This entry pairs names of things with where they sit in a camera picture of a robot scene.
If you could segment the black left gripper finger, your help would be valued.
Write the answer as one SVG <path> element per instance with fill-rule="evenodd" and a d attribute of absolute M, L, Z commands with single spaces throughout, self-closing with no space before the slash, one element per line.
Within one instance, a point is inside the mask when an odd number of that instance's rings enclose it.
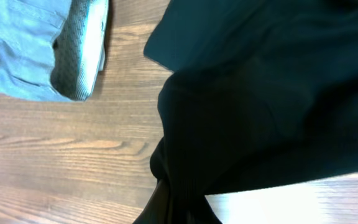
<path fill-rule="evenodd" d="M 133 224 L 167 224 L 170 208 L 170 188 L 165 180 L 160 180 L 147 205 Z"/>

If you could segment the black t-shirt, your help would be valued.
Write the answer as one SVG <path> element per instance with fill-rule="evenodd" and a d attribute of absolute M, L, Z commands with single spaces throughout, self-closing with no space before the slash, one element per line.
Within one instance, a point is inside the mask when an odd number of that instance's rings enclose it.
<path fill-rule="evenodd" d="M 168 223 L 206 196 L 358 172 L 358 0 L 172 0 L 144 55 L 172 71 L 150 169 Z"/>

